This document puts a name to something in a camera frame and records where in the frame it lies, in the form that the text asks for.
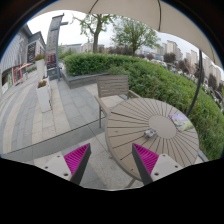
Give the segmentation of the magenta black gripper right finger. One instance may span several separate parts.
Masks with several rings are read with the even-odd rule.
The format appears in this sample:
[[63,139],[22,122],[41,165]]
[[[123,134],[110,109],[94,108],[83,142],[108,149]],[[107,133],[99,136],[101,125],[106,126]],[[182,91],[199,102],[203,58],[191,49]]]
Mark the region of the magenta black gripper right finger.
[[135,143],[132,144],[132,154],[144,185],[182,169],[182,166],[167,154],[158,155]]

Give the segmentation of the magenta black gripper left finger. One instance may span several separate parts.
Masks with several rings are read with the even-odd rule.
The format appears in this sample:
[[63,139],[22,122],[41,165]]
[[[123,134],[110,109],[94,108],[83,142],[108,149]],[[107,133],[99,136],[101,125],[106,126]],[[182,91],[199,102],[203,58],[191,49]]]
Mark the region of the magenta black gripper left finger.
[[91,154],[91,145],[85,144],[66,155],[53,157],[43,169],[79,185]]

